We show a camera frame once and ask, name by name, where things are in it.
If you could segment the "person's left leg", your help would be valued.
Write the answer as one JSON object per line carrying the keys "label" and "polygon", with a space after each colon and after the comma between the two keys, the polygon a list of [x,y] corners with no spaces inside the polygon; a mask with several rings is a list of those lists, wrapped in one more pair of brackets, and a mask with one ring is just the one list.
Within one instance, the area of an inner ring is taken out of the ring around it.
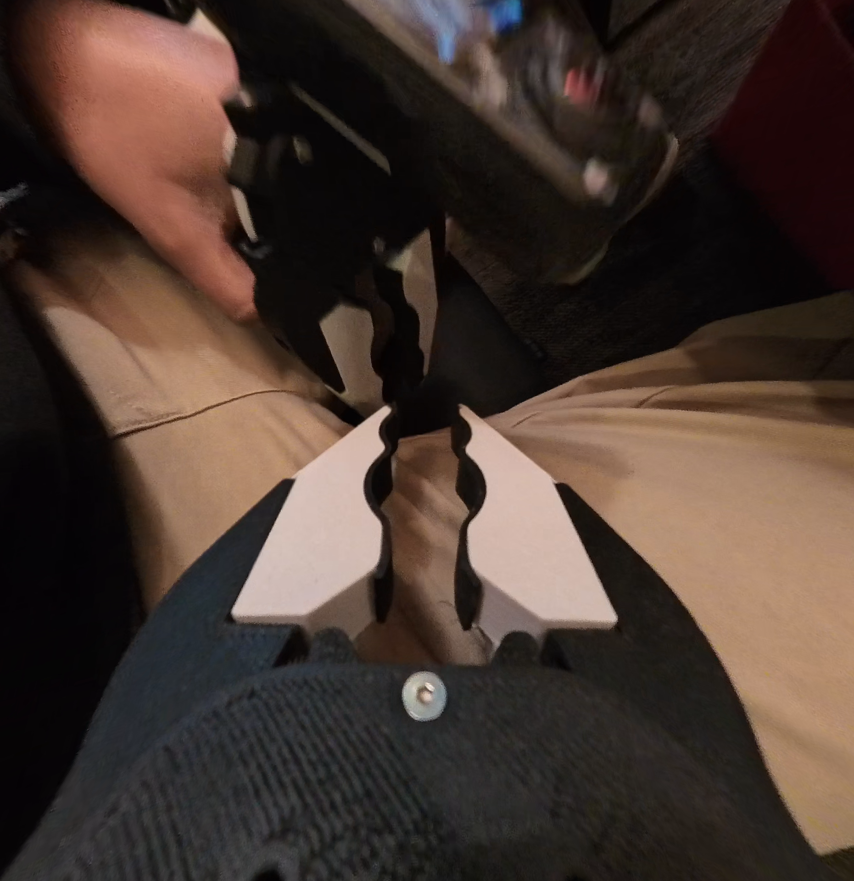
{"label": "person's left leg", "polygon": [[9,277],[109,437],[147,610],[352,428],[269,334],[231,321],[128,231],[57,234]]}

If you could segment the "dark red box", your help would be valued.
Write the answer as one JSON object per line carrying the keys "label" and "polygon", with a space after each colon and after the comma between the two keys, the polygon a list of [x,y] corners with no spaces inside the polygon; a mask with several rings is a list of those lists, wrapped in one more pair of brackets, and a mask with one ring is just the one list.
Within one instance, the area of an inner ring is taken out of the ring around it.
{"label": "dark red box", "polygon": [[793,235],[854,240],[854,1],[790,2],[712,137]]}

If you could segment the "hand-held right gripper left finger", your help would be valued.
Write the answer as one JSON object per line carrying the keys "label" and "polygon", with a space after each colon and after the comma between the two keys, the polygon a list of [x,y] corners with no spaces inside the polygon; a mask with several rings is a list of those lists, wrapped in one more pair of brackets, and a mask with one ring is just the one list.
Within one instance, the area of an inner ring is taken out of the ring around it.
{"label": "hand-held right gripper left finger", "polygon": [[386,405],[283,482],[285,499],[232,619],[337,628],[354,640],[387,621],[394,589],[390,496],[399,413]]}

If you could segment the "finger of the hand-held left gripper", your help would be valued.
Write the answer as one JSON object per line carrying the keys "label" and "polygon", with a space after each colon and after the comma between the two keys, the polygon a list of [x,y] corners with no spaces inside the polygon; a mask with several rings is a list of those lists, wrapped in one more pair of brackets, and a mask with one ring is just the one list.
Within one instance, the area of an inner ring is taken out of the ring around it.
{"label": "finger of the hand-held left gripper", "polygon": [[399,272],[403,295],[417,315],[417,345],[422,356],[423,379],[432,367],[437,334],[440,287],[447,256],[446,221],[447,217],[439,214],[390,263],[390,268]]}
{"label": "finger of the hand-held left gripper", "polygon": [[371,266],[320,320],[353,410],[378,410],[415,391],[428,371],[428,267]]}

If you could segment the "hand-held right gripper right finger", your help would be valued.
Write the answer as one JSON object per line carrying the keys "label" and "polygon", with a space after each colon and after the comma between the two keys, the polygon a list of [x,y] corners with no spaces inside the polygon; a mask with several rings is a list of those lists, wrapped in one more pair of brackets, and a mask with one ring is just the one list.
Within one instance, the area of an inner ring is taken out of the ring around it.
{"label": "hand-held right gripper right finger", "polygon": [[618,615],[555,480],[470,408],[452,425],[458,534],[454,608],[493,651],[510,633],[610,631]]}

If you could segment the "person's left hand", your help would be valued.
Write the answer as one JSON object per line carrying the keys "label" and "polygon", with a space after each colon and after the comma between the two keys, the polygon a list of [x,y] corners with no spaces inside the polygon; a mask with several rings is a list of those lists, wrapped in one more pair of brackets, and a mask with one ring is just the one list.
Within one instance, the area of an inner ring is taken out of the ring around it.
{"label": "person's left hand", "polygon": [[157,256],[239,323],[254,276],[228,241],[224,106],[240,79],[231,47],[114,2],[26,2],[15,72],[52,145]]}

